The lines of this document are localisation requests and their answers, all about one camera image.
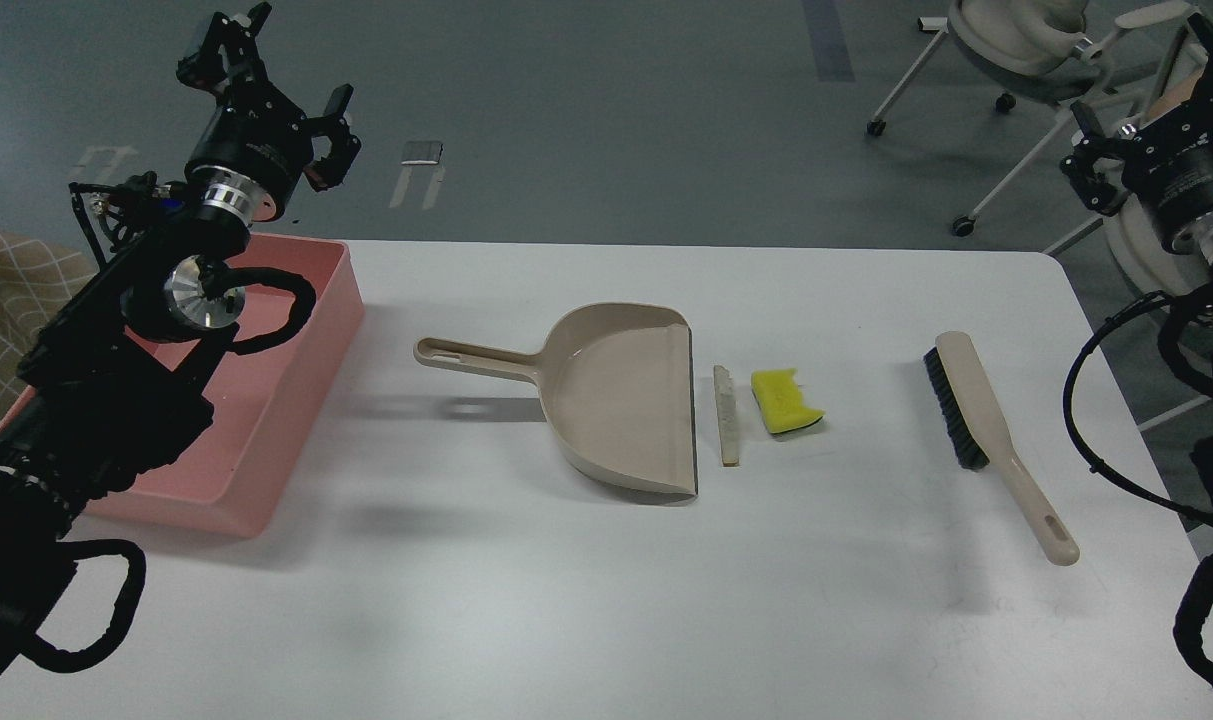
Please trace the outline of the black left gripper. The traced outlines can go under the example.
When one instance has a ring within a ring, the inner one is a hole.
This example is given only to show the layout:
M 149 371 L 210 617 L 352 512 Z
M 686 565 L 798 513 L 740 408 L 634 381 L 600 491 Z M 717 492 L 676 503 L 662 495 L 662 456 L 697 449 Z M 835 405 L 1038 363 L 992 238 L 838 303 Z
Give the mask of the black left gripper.
M 218 168 L 254 181 L 264 192 L 257 218 L 280 218 L 303 175 L 314 192 L 334 190 L 361 152 L 346 115 L 353 86 L 340 85 L 319 118 L 304 118 L 268 82 L 257 38 L 270 13 L 270 2 L 258 2 L 244 15 L 209 15 L 176 67 L 181 85 L 218 99 L 186 181 L 207 182 Z M 314 158 L 313 138 L 328 139 L 326 154 Z

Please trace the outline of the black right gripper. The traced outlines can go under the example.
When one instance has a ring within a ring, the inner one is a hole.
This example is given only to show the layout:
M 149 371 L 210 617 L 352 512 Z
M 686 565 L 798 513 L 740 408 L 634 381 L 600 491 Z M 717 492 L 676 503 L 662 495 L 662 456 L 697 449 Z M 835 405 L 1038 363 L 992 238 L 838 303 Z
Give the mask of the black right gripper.
M 1213 22 L 1186 19 L 1205 63 L 1188 82 L 1185 105 L 1137 135 L 1137 118 L 1106 132 L 1083 101 L 1069 105 L 1080 139 L 1059 162 L 1074 193 L 1100 217 L 1137 196 L 1164 251 L 1213 251 Z

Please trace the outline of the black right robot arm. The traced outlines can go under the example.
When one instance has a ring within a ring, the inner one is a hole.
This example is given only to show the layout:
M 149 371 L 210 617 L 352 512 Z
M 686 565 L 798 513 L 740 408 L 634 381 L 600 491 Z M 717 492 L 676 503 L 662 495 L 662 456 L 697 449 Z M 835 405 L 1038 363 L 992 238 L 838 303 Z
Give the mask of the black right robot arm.
M 1145 8 L 1117 19 L 1118 32 L 1178 19 L 1160 61 L 1156 85 L 1133 118 L 1105 127 L 1090 105 L 1074 104 L 1080 133 L 1060 172 L 1105 232 L 1106 246 L 1126 281 L 1140 296 L 1104 320 L 1081 348 L 1063 389 L 1067 434 L 1094 472 L 1115 487 L 1178 512 L 1197 528 L 1213 528 L 1213 423 L 1188 457 L 1211 502 L 1198 509 L 1164 498 L 1126 478 L 1082 436 L 1074 410 L 1083 365 L 1105 338 L 1154 315 L 1155 345 L 1172 378 L 1190 400 L 1141 421 L 1150 430 L 1179 415 L 1213 415 L 1213 22 L 1185 2 Z M 1186 665 L 1213 688 L 1213 659 L 1205 625 L 1213 611 L 1213 552 L 1194 571 L 1175 610 L 1173 638 Z

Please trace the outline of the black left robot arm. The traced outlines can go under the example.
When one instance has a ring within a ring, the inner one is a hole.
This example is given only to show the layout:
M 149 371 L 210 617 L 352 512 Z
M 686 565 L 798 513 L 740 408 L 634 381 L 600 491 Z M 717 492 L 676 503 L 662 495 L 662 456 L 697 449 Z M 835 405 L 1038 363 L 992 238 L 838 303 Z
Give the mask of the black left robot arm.
M 216 101 L 182 179 L 68 187 L 98 272 L 19 360 L 33 396 L 0 428 L 0 679 L 19 657 L 72 674 L 121 646 L 146 553 L 68 541 L 72 524 L 203 436 L 226 355 L 286 345 L 315 309 L 304 275 L 232 265 L 300 181 L 331 190 L 361 150 L 351 85 L 309 118 L 268 78 L 257 40 L 270 12 L 263 1 L 209 15 L 178 61 L 178 81 Z

